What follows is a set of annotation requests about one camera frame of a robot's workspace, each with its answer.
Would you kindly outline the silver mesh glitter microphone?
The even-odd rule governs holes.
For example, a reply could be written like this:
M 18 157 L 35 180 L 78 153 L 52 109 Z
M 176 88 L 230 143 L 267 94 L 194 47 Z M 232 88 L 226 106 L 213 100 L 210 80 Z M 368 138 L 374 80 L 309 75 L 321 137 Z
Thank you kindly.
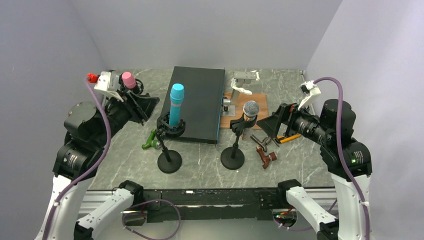
M 246 122 L 253 122 L 250 124 L 251 125 L 250 127 L 246 127 L 243 130 L 243 133 L 242 133 L 243 141 L 246 141 L 250 137 L 251 130 L 253 126 L 256 124 L 257 115 L 259 111 L 260 111 L 259 104 L 254 100 L 249 100 L 243 105 L 244 120 Z

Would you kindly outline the black clip microphone stand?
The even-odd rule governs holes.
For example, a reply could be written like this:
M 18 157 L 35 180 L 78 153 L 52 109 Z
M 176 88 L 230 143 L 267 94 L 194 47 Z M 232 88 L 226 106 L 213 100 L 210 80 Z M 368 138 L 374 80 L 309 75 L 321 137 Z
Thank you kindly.
M 258 116 L 247 116 L 244 113 L 238 119 L 230 121 L 229 128 L 235 134 L 236 139 L 232 146 L 225 148 L 220 155 L 222 165 L 228 170 L 238 170 L 245 163 L 244 153 L 239 149 L 239 140 L 247 128 L 252 128 L 257 121 Z

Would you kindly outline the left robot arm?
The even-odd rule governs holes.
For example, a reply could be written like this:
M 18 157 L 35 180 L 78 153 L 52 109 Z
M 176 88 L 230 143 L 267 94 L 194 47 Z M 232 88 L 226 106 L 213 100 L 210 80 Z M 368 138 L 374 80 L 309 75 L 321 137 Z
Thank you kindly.
M 125 92 L 123 101 L 108 100 L 75 104 L 64 122 L 64 145 L 53 166 L 53 188 L 38 240 L 94 240 L 121 211 L 139 209 L 144 203 L 141 185 L 125 180 L 104 203 L 84 217 L 80 207 L 96 176 L 99 162 L 112 137 L 127 122 L 143 124 L 152 115 L 158 97 Z

